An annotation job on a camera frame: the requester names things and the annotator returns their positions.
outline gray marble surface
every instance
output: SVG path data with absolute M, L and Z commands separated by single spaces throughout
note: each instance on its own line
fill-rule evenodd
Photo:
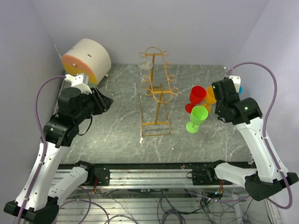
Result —
M 152 96 L 140 91 L 141 70 L 137 65 L 113 64 L 109 77 L 99 84 L 100 91 L 114 99 L 110 110 L 93 117 L 93 124 L 84 136 L 77 136 L 71 150 L 62 163 L 73 164 L 78 160 L 91 163 L 154 163 L 154 162 L 198 162 L 198 161 L 249 161 L 249 149 L 232 124 L 217 120 L 214 111 L 200 125 L 197 133 L 187 132 L 185 126 L 190 114 L 185 111 L 189 103 L 191 88 L 196 85 L 210 86 L 222 79 L 222 66 L 173 65 L 168 74 L 175 74 L 172 87 L 180 93 L 167 103 L 171 123 L 168 136 L 141 137 L 139 93 L 145 121 L 154 121 L 157 102 Z M 162 65 L 155 66 L 154 81 L 164 82 Z M 164 120 L 163 106 L 159 120 Z M 80 125 L 84 132 L 89 125 L 86 120 Z

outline red cup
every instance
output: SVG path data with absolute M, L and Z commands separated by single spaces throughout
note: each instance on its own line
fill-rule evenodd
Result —
M 206 90 L 205 90 L 205 88 L 201 87 L 201 86 L 198 86 L 198 85 L 194 86 L 191 89 L 191 93 L 190 93 L 190 101 L 191 101 L 191 103 L 187 104 L 185 106 L 185 110 L 188 113 L 191 113 L 193 107 L 195 107 L 197 104 L 200 104 L 205 97 L 206 97 Z

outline purple tube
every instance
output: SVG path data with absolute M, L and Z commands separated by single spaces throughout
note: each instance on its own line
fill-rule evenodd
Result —
M 289 185 L 289 183 L 288 183 L 288 181 L 287 181 L 287 179 L 286 179 L 285 174 L 284 174 L 283 172 L 280 171 L 280 170 L 281 170 L 281 167 L 280 167 L 280 165 L 279 165 L 279 162 L 277 161 L 277 159 L 276 159 L 276 157 L 275 157 L 275 155 L 274 155 L 274 153 L 273 153 L 273 151 L 272 151 L 272 149 L 271 149 L 271 146 L 270 146 L 268 140 L 265 138 L 265 137 L 266 137 L 266 127 L 267 127 L 268 117 L 269 117 L 269 114 L 270 114 L 270 112 L 271 112 L 271 110 L 272 110 L 272 107 L 273 107 L 273 105 L 274 105 L 274 102 L 275 102 L 275 99 L 276 99 L 276 95 L 277 95 L 277 82 L 276 82 L 276 78 L 275 78 L 273 72 L 272 72 L 269 68 L 267 68 L 267 67 L 266 67 L 265 65 L 263 65 L 263 64 L 256 63 L 256 62 L 243 62 L 243 63 L 237 64 L 237 65 L 235 65 L 232 69 L 228 70 L 228 72 L 227 72 L 227 74 L 225 75 L 225 77 L 228 77 L 229 74 L 233 71 L 233 69 L 235 69 L 235 68 L 237 68 L 237 67 L 239 67 L 239 66 L 241 66 L 241 65 L 244 65 L 244 64 L 254 64 L 254 65 L 257 65 L 257 66 L 260 66 L 260 67 L 266 69 L 266 70 L 270 73 L 270 75 L 271 75 L 271 77 L 272 77 L 272 79 L 273 79 L 273 83 L 274 83 L 274 94 L 273 94 L 273 98 L 272 98 L 271 104 L 270 104 L 270 106 L 269 106 L 269 109 L 267 110 L 266 115 L 265 115 L 265 118 L 264 118 L 264 124 L 263 124 L 263 140 L 265 141 L 265 144 L 266 144 L 266 146 L 267 146 L 267 148 L 268 148 L 268 151 L 269 151 L 269 153 L 270 153 L 270 155 L 271 155 L 271 157 L 272 157 L 272 159 L 273 159 L 273 161 L 274 161 L 274 163 L 275 163 L 275 165 L 276 165 L 276 167 L 277 167 L 277 169 L 278 169 L 280 175 L 282 176 L 282 178 L 283 178 L 283 180 L 284 180 L 284 182 L 285 182 L 285 185 L 286 185 L 286 188 L 287 188 L 287 191 L 288 191 L 288 194 L 289 194 L 289 203 L 288 203 L 287 206 L 281 206 L 281 205 L 277 204 L 276 202 L 272 201 L 272 200 L 269 199 L 269 198 L 268 198 L 268 200 L 269 200 L 271 203 L 273 203 L 274 205 L 276 205 L 277 207 L 281 208 L 281 209 L 289 209 L 289 208 L 292 206 L 292 203 L 293 203 L 293 197 L 292 197 L 292 191 L 291 191 L 290 185 Z
M 68 203 L 72 203 L 72 202 L 87 202 L 87 203 L 89 203 L 89 204 L 94 204 L 94 205 L 98 206 L 98 207 L 101 208 L 101 209 L 104 211 L 104 213 L 106 214 L 106 216 L 107 216 L 107 223 L 109 224 L 109 215 L 108 215 L 107 211 L 106 211 L 102 206 L 100 206 L 99 204 L 97 204 L 97 203 L 95 203 L 95 202 L 91 202 L 91 201 L 84 200 L 84 199 L 73 199 L 73 200 L 69 200 L 69 201 L 63 203 L 60 207 L 62 208 L 62 207 L 65 206 L 66 204 L 68 204 Z
M 46 154 L 47 154 L 47 141 L 46 141 L 46 137 L 43 133 L 43 128 L 42 128 L 42 125 L 41 125 L 41 122 L 39 120 L 39 117 L 38 117 L 38 112 L 37 112 L 37 101 L 38 101 L 38 96 L 42 90 L 42 88 L 50 81 L 54 80 L 54 79 L 58 79 L 58 78 L 65 78 L 65 76 L 55 76 L 53 78 L 50 78 L 48 79 L 46 82 L 44 82 L 41 87 L 38 89 L 37 93 L 36 93 L 36 99 L 35 99 L 35 103 L 34 103 L 34 115 L 35 115 L 35 119 L 36 119 L 36 123 L 37 123 L 37 127 L 38 127 L 38 130 L 42 136 L 42 143 L 43 143 L 43 153 L 42 153 L 42 156 L 41 156 L 41 161 L 43 162 L 45 157 L 46 157 Z M 41 168 L 42 168 L 42 164 L 40 163 L 38 166 L 37 166 L 37 169 L 36 169 L 36 172 L 34 173 L 33 175 L 33 178 L 32 178 L 32 181 L 28 187 L 28 190 L 27 190 L 27 193 L 25 195 L 25 198 L 28 198 L 31 191 L 32 191 L 32 188 L 36 182 L 36 179 L 38 177 L 38 174 L 39 172 L 41 171 Z M 22 216 L 22 212 L 26 206 L 26 203 L 27 203 L 27 200 L 24 200 L 22 205 L 21 205 L 21 208 L 20 208 L 20 211 L 18 213 L 18 220 L 17 220 L 17 224 L 20 223 L 21 221 L 21 216 Z

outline green cup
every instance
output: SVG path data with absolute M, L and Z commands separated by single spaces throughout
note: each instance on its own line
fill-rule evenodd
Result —
M 186 129 L 190 133 L 196 133 L 199 130 L 199 125 L 202 124 L 208 117 L 209 112 L 203 106 L 195 106 L 190 114 L 190 122 L 186 124 Z

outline plastic wine glass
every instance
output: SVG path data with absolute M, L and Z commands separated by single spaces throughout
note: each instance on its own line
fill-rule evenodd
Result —
M 210 113 L 212 111 L 211 105 L 216 103 L 213 87 L 209 86 L 206 90 L 205 103 L 201 104 Z
M 148 60 L 141 60 L 139 63 L 138 63 L 138 66 L 141 68 L 141 69 L 151 69 L 153 67 L 153 62 L 150 62 Z
M 199 125 L 202 124 L 209 113 L 203 106 L 195 106 L 190 114 L 190 122 L 186 124 L 186 129 L 190 133 L 196 133 L 199 130 Z
M 193 107 L 195 107 L 197 104 L 200 104 L 203 99 L 206 97 L 206 90 L 204 87 L 201 86 L 194 86 L 191 89 L 191 93 L 190 93 L 190 104 L 187 104 L 185 106 L 185 110 L 188 113 L 191 113 Z

